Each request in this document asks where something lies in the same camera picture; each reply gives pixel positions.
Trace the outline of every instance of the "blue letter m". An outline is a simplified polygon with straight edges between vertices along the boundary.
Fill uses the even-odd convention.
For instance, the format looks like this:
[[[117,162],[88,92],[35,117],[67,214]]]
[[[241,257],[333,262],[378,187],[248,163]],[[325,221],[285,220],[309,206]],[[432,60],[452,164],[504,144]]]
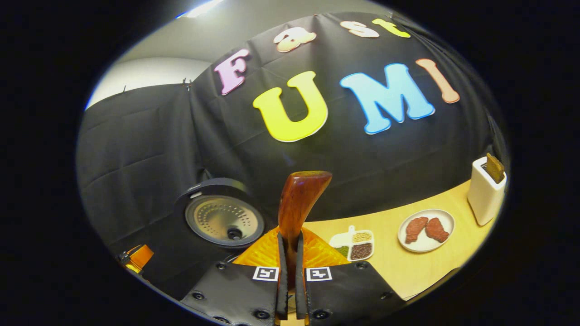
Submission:
[[[427,102],[409,75],[407,66],[389,64],[385,67],[385,77],[387,87],[363,73],[348,75],[340,80],[342,87],[350,88],[357,96],[367,116],[366,133],[373,135],[391,127],[391,121],[381,115],[378,106],[399,123],[405,120],[403,99],[407,101],[407,115],[413,120],[435,113],[435,108]]]

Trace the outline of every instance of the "beans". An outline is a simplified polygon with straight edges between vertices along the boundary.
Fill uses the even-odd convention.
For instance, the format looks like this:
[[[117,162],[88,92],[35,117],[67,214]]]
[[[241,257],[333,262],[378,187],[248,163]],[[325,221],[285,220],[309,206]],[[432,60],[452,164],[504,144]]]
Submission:
[[[349,246],[342,246],[340,248],[336,248],[336,250],[338,250],[338,252],[340,252],[341,255],[343,255],[345,258],[349,255]]]
[[[350,259],[362,259],[368,257],[372,252],[372,244],[354,245],[350,253]]]
[[[371,239],[371,235],[366,233],[366,232],[355,233],[353,235],[353,242],[363,242],[363,241],[368,241],[370,239]]]

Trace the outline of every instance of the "wooden table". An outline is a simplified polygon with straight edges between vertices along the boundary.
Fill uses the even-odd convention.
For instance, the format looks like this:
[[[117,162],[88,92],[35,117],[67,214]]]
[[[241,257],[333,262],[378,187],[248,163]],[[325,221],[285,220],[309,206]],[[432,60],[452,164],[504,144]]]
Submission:
[[[318,234],[326,242],[338,233],[347,232],[349,225],[356,230],[371,230],[375,236],[375,252],[367,259],[389,285],[404,300],[426,290],[449,271],[461,267],[483,243],[495,223],[492,219],[479,226],[467,201],[470,180],[441,194],[405,206],[351,218],[306,222],[304,227]],[[424,209],[442,209],[455,219],[455,229],[449,240],[439,248],[415,253],[401,246],[397,232],[410,215]],[[295,314],[282,321],[281,326],[304,325]]]

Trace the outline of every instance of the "food tray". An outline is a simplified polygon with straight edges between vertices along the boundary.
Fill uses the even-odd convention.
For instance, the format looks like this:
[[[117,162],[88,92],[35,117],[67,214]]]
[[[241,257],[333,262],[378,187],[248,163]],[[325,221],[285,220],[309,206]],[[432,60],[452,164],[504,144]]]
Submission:
[[[357,242],[355,242],[355,237],[356,236],[362,236],[363,234],[368,234],[370,235],[370,239],[368,240],[359,240]],[[368,255],[366,256],[362,256],[359,258],[355,258],[353,259],[351,256],[353,254],[353,248],[355,250],[355,253],[357,251],[356,247],[358,245],[365,245],[365,244],[370,244],[371,245],[371,251]],[[372,256],[372,254],[375,252],[375,236],[372,234],[372,231],[370,230],[359,230],[359,231],[355,231],[354,226],[351,225],[349,226],[349,231],[345,232],[345,233],[339,233],[339,234],[335,234],[329,242],[329,245],[331,247],[334,247],[335,249],[339,250],[339,248],[341,247],[348,247],[348,253],[346,255],[346,259],[349,260],[349,262],[355,262],[357,260],[364,260],[364,259],[368,259],[369,257]]]
[[[406,244],[405,239],[407,238],[407,226],[412,220],[414,220],[415,218],[419,218],[421,216],[424,216],[429,220],[433,218],[439,218],[439,221],[441,222],[443,229],[446,232],[449,232],[449,237],[447,237],[445,241],[439,242],[435,239],[429,238],[425,233],[425,228],[423,228],[423,230],[421,230],[421,232],[417,236],[417,241],[412,242],[410,244]],[[414,213],[413,215],[409,216],[408,218],[406,218],[405,221],[402,222],[398,231],[398,239],[401,245],[409,251],[427,252],[437,249],[440,246],[442,246],[445,242],[449,241],[449,238],[451,238],[451,236],[453,235],[454,229],[455,229],[455,219],[453,218],[453,216],[451,216],[451,214],[449,214],[446,211],[442,211],[440,209],[426,209],[424,211]]]

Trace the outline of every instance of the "black fabric backdrop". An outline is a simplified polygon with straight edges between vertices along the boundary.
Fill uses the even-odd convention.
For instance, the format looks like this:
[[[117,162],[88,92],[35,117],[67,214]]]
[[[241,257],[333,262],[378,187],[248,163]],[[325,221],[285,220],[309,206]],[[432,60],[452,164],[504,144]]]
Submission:
[[[372,24],[375,18],[394,22],[411,38]],[[350,34],[339,26],[343,20],[359,21],[380,37]],[[278,52],[274,37],[298,26],[317,38],[288,53]],[[213,69],[242,48],[251,53],[245,58],[245,82],[222,96]],[[422,58],[437,63],[460,101],[443,102],[433,79],[415,64]],[[339,81],[364,73],[385,83],[384,67],[391,63],[409,68],[436,112],[401,124],[393,121],[390,129],[368,135],[360,104]],[[288,116],[293,121],[304,118],[306,105],[286,82],[309,70],[316,73],[328,120],[312,136],[279,142],[252,102],[280,87]],[[272,28],[232,49],[190,89],[152,86],[96,103],[81,125],[77,175],[87,216],[111,252],[149,245],[155,255],[145,278],[181,299],[208,261],[231,253],[200,239],[183,218],[172,216],[174,200],[200,181],[227,177],[245,183],[262,204],[269,230],[277,224],[280,192],[290,173],[330,171],[333,180],[308,220],[343,218],[399,207],[455,187],[470,178],[471,163],[486,151],[509,169],[502,129],[499,107],[488,88],[443,41],[397,15],[326,14]]]

